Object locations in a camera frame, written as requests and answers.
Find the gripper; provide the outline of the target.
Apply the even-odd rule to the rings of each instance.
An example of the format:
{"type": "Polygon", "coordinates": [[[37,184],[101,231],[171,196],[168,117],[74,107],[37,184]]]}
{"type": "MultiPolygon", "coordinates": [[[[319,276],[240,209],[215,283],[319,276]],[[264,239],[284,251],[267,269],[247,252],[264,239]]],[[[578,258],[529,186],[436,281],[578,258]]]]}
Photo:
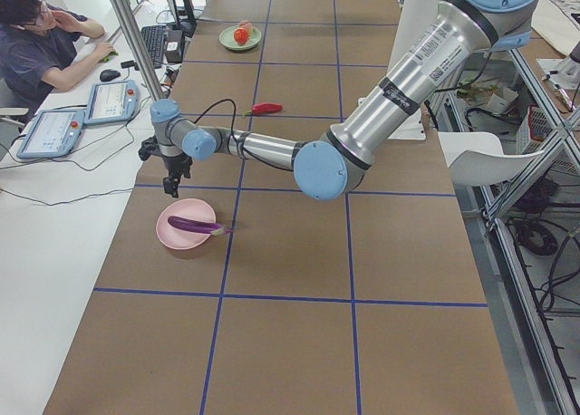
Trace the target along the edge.
{"type": "Polygon", "coordinates": [[[191,178],[192,158],[187,154],[179,154],[174,157],[165,156],[163,162],[168,171],[168,176],[162,180],[164,192],[173,198],[177,198],[179,196],[180,179],[191,178]]]}

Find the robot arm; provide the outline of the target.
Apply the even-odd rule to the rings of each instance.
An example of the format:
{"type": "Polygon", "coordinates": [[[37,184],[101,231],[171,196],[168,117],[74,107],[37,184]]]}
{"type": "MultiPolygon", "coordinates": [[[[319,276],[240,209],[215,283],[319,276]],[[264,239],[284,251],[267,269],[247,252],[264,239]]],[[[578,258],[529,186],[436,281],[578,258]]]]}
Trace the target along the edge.
{"type": "Polygon", "coordinates": [[[518,48],[529,40],[538,0],[439,0],[431,24],[364,101],[319,140],[285,140],[233,128],[198,126],[170,99],[150,106],[154,134],[139,156],[160,157],[166,193],[176,197],[193,161],[217,154],[254,159],[293,173],[296,185],[317,200],[358,187],[373,153],[476,51],[518,48]]]}

